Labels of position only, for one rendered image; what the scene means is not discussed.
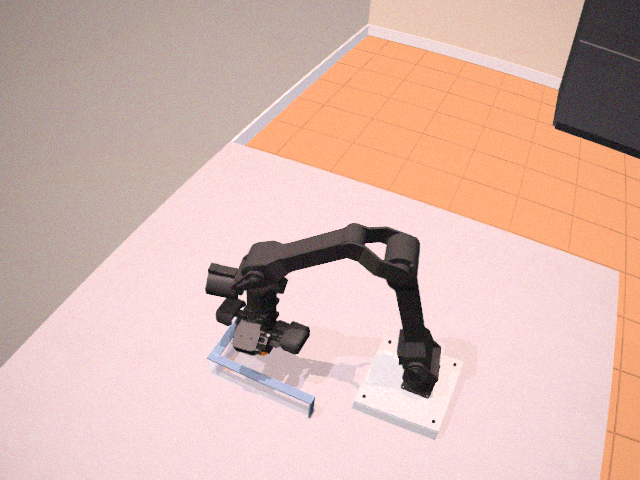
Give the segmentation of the clear l-shaped low wall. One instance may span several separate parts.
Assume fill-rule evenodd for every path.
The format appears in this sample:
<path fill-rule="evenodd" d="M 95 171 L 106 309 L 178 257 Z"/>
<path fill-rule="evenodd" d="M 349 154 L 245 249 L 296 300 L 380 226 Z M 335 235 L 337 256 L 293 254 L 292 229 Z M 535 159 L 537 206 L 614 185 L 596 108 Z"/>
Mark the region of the clear l-shaped low wall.
<path fill-rule="evenodd" d="M 232 355 L 236 351 L 234 346 L 232 346 L 232 340 L 229 344 L 227 344 L 221 356 L 228 359 L 232 357 Z M 309 403 L 305 403 L 274 388 L 270 388 L 266 385 L 256 382 L 209 359 L 207 359 L 207 363 L 210 375 L 217 377 L 224 382 L 236 386 L 244 391 L 247 391 L 250 394 L 259 396 L 274 404 L 277 404 L 280 407 L 285 408 L 291 412 L 296 412 L 304 417 L 308 417 Z"/>

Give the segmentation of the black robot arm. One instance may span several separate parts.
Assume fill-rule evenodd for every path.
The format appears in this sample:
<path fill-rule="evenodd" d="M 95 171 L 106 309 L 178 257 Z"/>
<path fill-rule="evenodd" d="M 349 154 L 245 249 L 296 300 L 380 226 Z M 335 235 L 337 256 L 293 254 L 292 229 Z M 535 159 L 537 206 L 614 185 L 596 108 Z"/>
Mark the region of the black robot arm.
<path fill-rule="evenodd" d="M 378 242 L 387 245 L 384 260 L 365 246 Z M 211 263 L 205 293 L 238 300 L 247 290 L 248 305 L 265 311 L 276 304 L 276 293 L 284 294 L 287 274 L 346 258 L 357 261 L 395 290 L 403 326 L 396 350 L 399 366 L 404 368 L 401 389 L 429 399 L 439 379 L 441 346 L 424 323 L 418 282 L 420 247 L 419 239 L 410 234 L 358 223 L 290 243 L 257 242 L 239 269 Z M 263 319 L 240 314 L 232 346 L 250 355 L 266 353 L 271 341 L 267 329 Z"/>

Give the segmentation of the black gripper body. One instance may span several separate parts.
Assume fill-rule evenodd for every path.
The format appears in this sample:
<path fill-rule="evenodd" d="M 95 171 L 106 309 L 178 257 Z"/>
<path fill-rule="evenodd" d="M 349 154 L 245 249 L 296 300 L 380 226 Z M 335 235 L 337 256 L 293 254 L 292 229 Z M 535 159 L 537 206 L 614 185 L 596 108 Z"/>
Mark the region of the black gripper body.
<path fill-rule="evenodd" d="M 259 311 L 251 308 L 248 303 L 246 305 L 246 301 L 239 298 L 238 300 L 225 298 L 215 313 L 216 321 L 230 326 L 233 318 L 236 317 L 234 322 L 237 326 L 240 314 L 246 315 L 250 320 L 263 319 L 268 325 L 266 333 L 271 335 L 270 339 L 279 341 L 283 350 L 294 355 L 298 354 L 310 336 L 310 329 L 295 321 L 291 321 L 290 324 L 282 320 L 276 321 L 279 316 L 279 311 L 276 311 L 278 303 L 279 298 L 276 297 L 276 304 L 272 308 Z M 241 310 L 242 307 L 244 307 L 243 310 Z"/>

